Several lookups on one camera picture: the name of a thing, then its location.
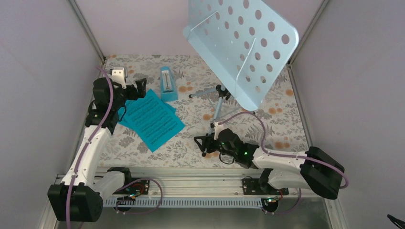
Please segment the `light blue music stand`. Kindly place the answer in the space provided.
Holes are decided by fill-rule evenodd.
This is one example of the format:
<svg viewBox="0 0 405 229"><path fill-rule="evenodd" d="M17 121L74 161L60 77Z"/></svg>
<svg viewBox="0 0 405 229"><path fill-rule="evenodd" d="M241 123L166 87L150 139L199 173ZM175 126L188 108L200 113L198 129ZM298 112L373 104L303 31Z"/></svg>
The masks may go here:
<svg viewBox="0 0 405 229"><path fill-rule="evenodd" d="M299 43L261 0L190 0L183 35L242 108L254 111Z"/></svg>

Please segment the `blue sheet music paper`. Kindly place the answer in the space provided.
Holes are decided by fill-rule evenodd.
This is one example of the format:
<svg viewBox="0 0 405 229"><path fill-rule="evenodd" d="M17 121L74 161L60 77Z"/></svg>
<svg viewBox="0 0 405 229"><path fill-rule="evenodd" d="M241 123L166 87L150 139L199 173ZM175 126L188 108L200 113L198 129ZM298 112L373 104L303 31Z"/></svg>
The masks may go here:
<svg viewBox="0 0 405 229"><path fill-rule="evenodd" d="M144 98L136 101L127 101L125 107L120 108L119 115L123 115L119 122L133 130L139 131L146 126L154 125L162 120L171 119L176 109L162 102L160 99Z"/></svg>
<svg viewBox="0 0 405 229"><path fill-rule="evenodd" d="M151 152L185 127L175 114L175 108L163 102L152 89L144 98L127 100L118 114L121 118L118 123L135 131Z"/></svg>

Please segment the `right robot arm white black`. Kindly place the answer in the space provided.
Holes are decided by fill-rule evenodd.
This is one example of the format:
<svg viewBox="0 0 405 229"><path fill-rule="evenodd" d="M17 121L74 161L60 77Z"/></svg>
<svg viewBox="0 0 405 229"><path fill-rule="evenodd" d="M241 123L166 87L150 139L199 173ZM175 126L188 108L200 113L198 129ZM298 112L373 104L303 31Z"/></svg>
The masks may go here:
<svg viewBox="0 0 405 229"><path fill-rule="evenodd" d="M343 180L344 167L326 152L311 146L307 151L286 152L243 142L229 128L218 133L194 137L203 156L218 152L247 169L261 169L259 189L271 194L276 189L308 189L335 200Z"/></svg>

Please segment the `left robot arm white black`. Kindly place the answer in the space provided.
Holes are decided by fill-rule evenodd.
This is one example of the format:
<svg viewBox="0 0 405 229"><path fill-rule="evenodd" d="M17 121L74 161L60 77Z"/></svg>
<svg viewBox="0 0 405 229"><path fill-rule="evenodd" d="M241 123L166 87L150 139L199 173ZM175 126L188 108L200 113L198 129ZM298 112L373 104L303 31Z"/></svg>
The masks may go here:
<svg viewBox="0 0 405 229"><path fill-rule="evenodd" d="M129 168L112 167L95 180L102 151L112 138L122 119L118 114L128 100L136 101L146 95L145 78L126 85L118 80L99 78L93 83L93 100L85 119L83 140L60 184L51 185L47 196L58 221L96 222L104 201L117 190L127 193L133 187Z"/></svg>

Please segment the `blue metronome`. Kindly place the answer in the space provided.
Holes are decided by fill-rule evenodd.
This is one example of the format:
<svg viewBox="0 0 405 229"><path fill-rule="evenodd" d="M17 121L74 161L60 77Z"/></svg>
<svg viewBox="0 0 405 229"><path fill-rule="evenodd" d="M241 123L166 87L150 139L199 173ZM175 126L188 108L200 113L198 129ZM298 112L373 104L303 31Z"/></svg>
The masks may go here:
<svg viewBox="0 0 405 229"><path fill-rule="evenodd" d="M172 71L168 66L160 69L160 95L163 102L178 100L178 93Z"/></svg>

